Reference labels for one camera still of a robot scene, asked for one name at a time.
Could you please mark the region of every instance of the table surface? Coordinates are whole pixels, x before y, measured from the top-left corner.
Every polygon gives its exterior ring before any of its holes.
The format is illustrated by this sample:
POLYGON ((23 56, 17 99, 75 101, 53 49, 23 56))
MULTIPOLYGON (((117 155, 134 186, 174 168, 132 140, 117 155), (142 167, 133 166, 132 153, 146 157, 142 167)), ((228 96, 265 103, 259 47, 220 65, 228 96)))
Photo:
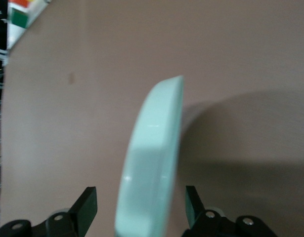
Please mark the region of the table surface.
POLYGON ((136 116, 152 86, 177 75, 167 236, 187 228, 186 184, 231 220, 252 214, 304 236, 304 1, 279 0, 54 0, 6 68, 1 224, 36 225, 96 186, 87 236, 113 236, 136 116))

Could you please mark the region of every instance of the red block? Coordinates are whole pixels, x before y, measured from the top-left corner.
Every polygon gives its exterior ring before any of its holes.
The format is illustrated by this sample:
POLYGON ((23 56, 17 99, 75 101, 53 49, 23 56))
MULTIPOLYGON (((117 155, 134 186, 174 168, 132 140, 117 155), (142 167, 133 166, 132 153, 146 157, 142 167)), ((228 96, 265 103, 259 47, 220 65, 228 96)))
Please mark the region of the red block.
POLYGON ((29 5, 28 0, 9 0, 9 2, 13 2, 13 3, 23 6, 23 7, 28 7, 28 5, 29 5))

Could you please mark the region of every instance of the light blue object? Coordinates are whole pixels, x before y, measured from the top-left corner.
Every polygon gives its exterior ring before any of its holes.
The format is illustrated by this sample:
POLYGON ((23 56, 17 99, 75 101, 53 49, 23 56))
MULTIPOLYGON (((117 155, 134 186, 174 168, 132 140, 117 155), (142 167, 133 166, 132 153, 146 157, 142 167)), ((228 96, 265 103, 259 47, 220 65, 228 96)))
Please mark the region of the light blue object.
POLYGON ((119 190, 115 236, 162 237, 174 188, 183 77, 153 87, 137 117, 119 190))

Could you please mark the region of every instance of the silver screw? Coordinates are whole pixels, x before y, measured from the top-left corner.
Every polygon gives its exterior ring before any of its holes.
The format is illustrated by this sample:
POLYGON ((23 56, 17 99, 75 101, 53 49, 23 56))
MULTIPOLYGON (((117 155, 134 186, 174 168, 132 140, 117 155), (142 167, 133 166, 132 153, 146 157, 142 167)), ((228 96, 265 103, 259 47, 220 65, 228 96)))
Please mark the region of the silver screw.
POLYGON ((22 226, 23 226, 23 225, 22 225, 21 223, 18 223, 18 224, 13 225, 11 228, 12 228, 13 230, 17 230, 17 229, 21 228, 22 226))
POLYGON ((57 215, 57 216, 54 217, 54 220, 55 220, 55 221, 59 221, 59 220, 61 220, 61 219, 63 219, 63 216, 62 216, 62 215, 57 215))
POLYGON ((247 217, 243 219, 243 222, 244 222, 246 225, 248 225, 248 226, 251 226, 251 225, 254 224, 254 221, 253 221, 252 219, 250 219, 250 218, 247 218, 247 217))
POLYGON ((209 218, 214 218, 216 215, 211 211, 207 211, 206 216, 208 216, 209 218))

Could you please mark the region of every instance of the green square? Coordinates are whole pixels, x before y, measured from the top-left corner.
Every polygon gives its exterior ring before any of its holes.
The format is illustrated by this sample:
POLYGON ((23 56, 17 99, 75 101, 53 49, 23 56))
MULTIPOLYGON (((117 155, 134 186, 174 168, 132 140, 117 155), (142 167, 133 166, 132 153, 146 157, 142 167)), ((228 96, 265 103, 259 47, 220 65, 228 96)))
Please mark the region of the green square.
POLYGON ((27 23, 28 23, 28 15, 22 11, 19 11, 17 9, 12 9, 12 13, 11 13, 11 22, 16 25, 16 26, 20 26, 22 28, 26 28, 27 27, 27 23))

